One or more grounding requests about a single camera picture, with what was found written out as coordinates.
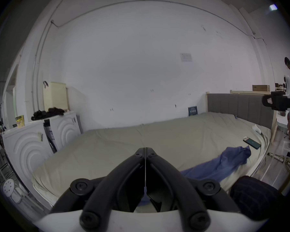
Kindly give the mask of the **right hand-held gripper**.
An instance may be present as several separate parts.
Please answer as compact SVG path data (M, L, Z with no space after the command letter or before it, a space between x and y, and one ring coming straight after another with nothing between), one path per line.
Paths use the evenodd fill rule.
M286 92L274 91L270 95L262 96L262 104L272 110L286 111L290 113L290 77L284 76Z

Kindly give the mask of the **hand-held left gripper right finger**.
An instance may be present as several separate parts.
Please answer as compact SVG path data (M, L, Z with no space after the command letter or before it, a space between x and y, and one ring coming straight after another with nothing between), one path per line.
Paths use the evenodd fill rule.
M178 210L183 230L208 229L208 209L240 213L217 181L184 177L152 148L145 148L145 196L157 212Z

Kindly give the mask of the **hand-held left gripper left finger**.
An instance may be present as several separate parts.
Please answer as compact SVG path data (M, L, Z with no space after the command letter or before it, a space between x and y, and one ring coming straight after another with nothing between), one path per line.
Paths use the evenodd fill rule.
M50 213L82 210L78 222L84 230L106 230L112 209L133 212L144 188L145 148L140 148L105 177L74 180Z

